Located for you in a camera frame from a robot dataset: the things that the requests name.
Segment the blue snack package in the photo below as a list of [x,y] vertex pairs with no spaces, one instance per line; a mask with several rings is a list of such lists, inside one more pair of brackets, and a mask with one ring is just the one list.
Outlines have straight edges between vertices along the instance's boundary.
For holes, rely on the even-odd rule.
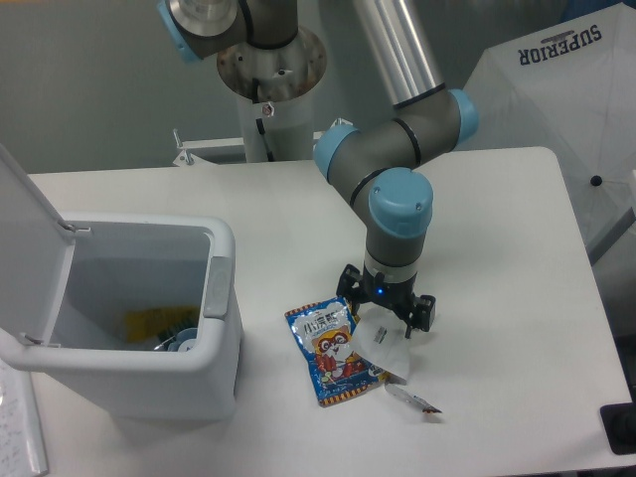
[[376,387],[387,373],[353,351],[355,320],[344,298],[333,298],[285,313],[321,406],[354,398]]

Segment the trash bin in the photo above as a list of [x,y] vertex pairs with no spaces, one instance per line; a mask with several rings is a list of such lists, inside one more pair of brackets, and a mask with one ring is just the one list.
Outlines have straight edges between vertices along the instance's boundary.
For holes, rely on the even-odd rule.
[[[0,145],[0,358],[115,415],[217,420],[235,409],[235,241],[215,218],[65,214]],[[200,308],[194,346],[128,343],[126,313]]]

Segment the blue joint cap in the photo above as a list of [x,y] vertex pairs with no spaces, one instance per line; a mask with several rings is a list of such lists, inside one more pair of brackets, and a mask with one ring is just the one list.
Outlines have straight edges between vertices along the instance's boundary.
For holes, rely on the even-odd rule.
[[369,194],[372,219],[387,234],[414,239],[433,217],[433,188],[421,174],[395,167],[378,176]]
[[468,94],[461,89],[452,89],[450,93],[453,95],[459,106],[460,126],[459,126],[459,138],[457,144],[464,142],[475,132],[479,127],[479,112],[473,101],[470,100]]
[[186,41],[181,36],[181,32],[170,16],[170,12],[168,12],[168,7],[166,6],[166,2],[164,0],[159,0],[159,3],[157,3],[157,10],[159,11],[159,15],[161,15],[163,24],[166,26],[166,29],[170,34],[170,38],[172,38],[175,47],[177,47],[179,55],[181,55],[181,59],[185,63],[199,62],[201,59],[195,54],[195,52],[190,49]]
[[342,144],[347,136],[354,132],[358,132],[358,128],[350,124],[334,126],[325,131],[318,140],[316,147],[314,147],[314,161],[320,172],[322,172],[322,175],[327,179],[327,182],[329,182],[329,166],[336,155],[336,151],[338,151],[340,144]]

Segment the gray wall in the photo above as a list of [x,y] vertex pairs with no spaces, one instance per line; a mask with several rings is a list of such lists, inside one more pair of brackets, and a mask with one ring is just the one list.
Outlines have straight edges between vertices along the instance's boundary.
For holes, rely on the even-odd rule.
[[[169,165],[184,140],[239,136],[234,99],[208,59],[184,65],[156,0],[0,3],[0,142],[29,173]],[[416,0],[446,82],[485,48],[553,25],[565,0]],[[365,128],[392,109],[349,0],[299,0],[329,66],[316,128]]]

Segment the white table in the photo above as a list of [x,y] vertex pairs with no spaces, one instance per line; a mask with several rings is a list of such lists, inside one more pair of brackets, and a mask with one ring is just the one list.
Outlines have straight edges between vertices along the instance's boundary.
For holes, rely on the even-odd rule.
[[433,221],[412,339],[423,417],[377,389],[318,406],[283,319],[362,265],[365,230],[312,163],[34,176],[60,211],[213,215],[237,239],[244,326],[226,422],[113,418],[35,376],[53,475],[484,476],[620,466],[599,408],[629,401],[559,172],[546,149],[453,153],[421,168]]

